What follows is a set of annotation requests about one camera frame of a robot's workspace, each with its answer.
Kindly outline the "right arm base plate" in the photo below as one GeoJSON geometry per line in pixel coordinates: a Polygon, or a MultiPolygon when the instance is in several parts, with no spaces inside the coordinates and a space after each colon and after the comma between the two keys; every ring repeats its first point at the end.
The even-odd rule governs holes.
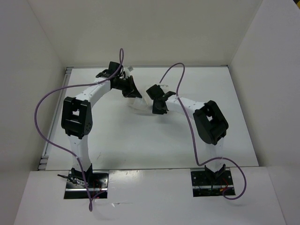
{"type": "Polygon", "coordinates": [[[233,179],[229,169],[226,169],[214,181],[209,180],[203,169],[192,170],[190,173],[193,197],[222,196],[223,191],[225,191],[225,196],[235,195],[233,179]]]}

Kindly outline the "white pleated skirt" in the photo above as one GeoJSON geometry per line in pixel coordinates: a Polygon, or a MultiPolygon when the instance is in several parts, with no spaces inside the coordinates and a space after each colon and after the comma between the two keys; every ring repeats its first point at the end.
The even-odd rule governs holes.
{"type": "Polygon", "coordinates": [[[153,100],[146,93],[146,90],[140,90],[140,94],[142,96],[141,98],[139,97],[128,98],[127,105],[131,107],[135,113],[151,115],[153,100]]]}

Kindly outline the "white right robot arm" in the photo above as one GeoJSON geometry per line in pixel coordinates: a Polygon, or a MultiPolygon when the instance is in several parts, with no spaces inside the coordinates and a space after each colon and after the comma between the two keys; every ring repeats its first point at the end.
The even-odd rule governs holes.
{"type": "Polygon", "coordinates": [[[153,85],[146,90],[146,93],[153,101],[153,114],[167,114],[177,112],[186,116],[192,134],[193,147],[196,147],[195,134],[191,120],[194,121],[200,139],[205,143],[206,148],[211,152],[212,159],[216,160],[215,165],[207,166],[206,163],[199,163],[197,150],[194,149],[196,163],[204,166],[205,178],[210,184],[217,184],[222,179],[225,171],[225,164],[221,163],[221,152],[229,124],[222,114],[215,101],[207,103],[197,102],[187,98],[179,97],[175,92],[164,92],[160,85],[153,85]]]}

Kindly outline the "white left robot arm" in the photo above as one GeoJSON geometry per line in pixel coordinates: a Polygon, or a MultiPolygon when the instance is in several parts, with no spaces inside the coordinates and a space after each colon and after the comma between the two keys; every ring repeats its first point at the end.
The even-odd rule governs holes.
{"type": "Polygon", "coordinates": [[[132,67],[124,68],[117,62],[110,62],[109,68],[98,75],[92,85],[75,97],[63,101],[61,126],[70,141],[71,152],[75,154],[71,178],[82,187],[93,183],[93,169],[88,151],[88,134],[92,130],[92,108],[96,102],[112,89],[120,90],[125,98],[141,98],[133,76],[132,67]]]}

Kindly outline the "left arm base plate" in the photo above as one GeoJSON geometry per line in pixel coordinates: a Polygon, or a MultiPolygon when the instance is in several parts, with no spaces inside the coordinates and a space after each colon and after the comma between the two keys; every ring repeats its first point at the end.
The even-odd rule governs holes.
{"type": "MultiPolygon", "coordinates": [[[[64,199],[88,199],[85,184],[83,180],[71,178],[71,172],[68,176],[60,175],[67,179],[64,199]]],[[[93,171],[93,180],[87,181],[89,193],[93,199],[106,199],[108,195],[108,171],[93,171]]]]}

